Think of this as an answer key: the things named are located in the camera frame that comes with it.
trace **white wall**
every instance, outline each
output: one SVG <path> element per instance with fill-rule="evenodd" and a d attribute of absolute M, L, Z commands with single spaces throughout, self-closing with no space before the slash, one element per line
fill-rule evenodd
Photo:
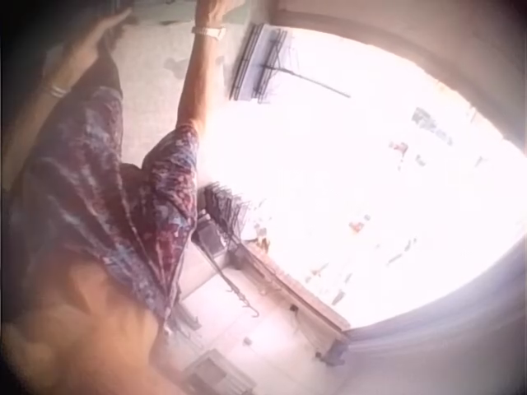
<path fill-rule="evenodd" d="M 315 358 L 333 340 L 329 332 L 304 315 L 298 321 L 280 293 L 263 295 L 261 286 L 233 268 L 225 274 L 260 316 L 253 318 L 214 276 L 183 300 L 201 328 L 187 332 L 190 340 L 181 333 L 173 338 L 177 370 L 215 348 L 257 383 L 258 395 L 494 395 L 511 393 L 523 377 L 525 290 L 516 289 L 512 304 L 510 295 L 497 295 L 495 306 L 482 306 L 490 313 L 433 328 L 426 337 L 353 342 L 346 364 L 330 368 Z"/>
<path fill-rule="evenodd" d="M 279 0 L 272 22 L 408 58 L 525 139 L 525 23 L 493 0 Z"/>
<path fill-rule="evenodd" d="M 215 276 L 183 300 L 198 316 L 202 327 L 189 332 L 191 340 L 176 333 L 173 339 L 174 363 L 183 370 L 200 355 L 217 349 L 258 385 L 258 395 L 325 395 L 335 393 L 347 377 L 346 368 L 329 368 L 315 358 L 333 340 L 307 318 L 289 311 L 279 293 L 262 295 L 242 272 L 226 268 L 224 273 L 244 292 L 259 311 L 253 317 L 228 285 Z M 252 344 L 243 343 L 248 337 Z"/>

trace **wristwatch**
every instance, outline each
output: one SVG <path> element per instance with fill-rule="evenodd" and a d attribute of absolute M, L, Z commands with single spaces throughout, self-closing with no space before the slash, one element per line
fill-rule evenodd
<path fill-rule="evenodd" d="M 213 37 L 216 40 L 221 40 L 223 36 L 225 35 L 226 28 L 220 27 L 220 28 L 214 28 L 214 27 L 193 27 L 192 32 L 195 35 L 208 35 L 209 37 Z"/>

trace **person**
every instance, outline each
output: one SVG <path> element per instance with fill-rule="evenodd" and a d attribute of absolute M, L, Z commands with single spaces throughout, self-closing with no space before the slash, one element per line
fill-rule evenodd
<path fill-rule="evenodd" d="M 31 392 L 178 393 L 152 358 L 174 327 L 217 41 L 236 5 L 197 1 L 175 129 L 141 168 L 121 163 L 122 95 L 100 46 L 130 10 L 74 44 L 13 123 L 2 192 L 16 193 L 23 213 L 27 304 L 2 325 L 2 350 Z"/>

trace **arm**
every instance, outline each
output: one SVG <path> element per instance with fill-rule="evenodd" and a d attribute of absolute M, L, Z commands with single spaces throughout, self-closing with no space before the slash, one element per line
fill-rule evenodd
<path fill-rule="evenodd" d="M 57 103 L 58 98 L 47 93 L 43 86 L 39 87 L 8 130 L 11 139 L 2 155 L 2 188 L 6 191 L 11 190 L 42 125 Z"/>
<path fill-rule="evenodd" d="M 2 150 L 2 188 L 9 191 L 24 167 L 44 122 L 53 111 L 59 98 L 46 91 L 56 86 L 69 91 L 82 75 L 97 60 L 97 44 L 104 33 L 122 22 L 130 13 L 125 10 L 115 16 L 107 17 L 76 45 L 73 51 L 61 62 L 30 97 L 20 114 L 9 128 L 7 135 L 11 140 Z"/>
<path fill-rule="evenodd" d="M 223 17 L 235 3 L 232 0 L 198 0 L 196 26 L 222 27 Z M 184 79 L 176 127 L 189 124 L 199 136 L 205 131 L 210 112 L 218 47 L 218 40 L 213 37 L 196 35 Z"/>

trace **bright window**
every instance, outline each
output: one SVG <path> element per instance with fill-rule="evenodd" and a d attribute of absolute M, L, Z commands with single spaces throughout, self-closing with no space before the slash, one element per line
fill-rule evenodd
<path fill-rule="evenodd" d="M 351 97 L 278 72 L 271 104 L 210 143 L 217 177 L 265 201 L 271 258 L 352 328 L 449 294 L 525 235 L 527 158 L 457 92 L 332 35 L 295 30 L 286 51 Z"/>

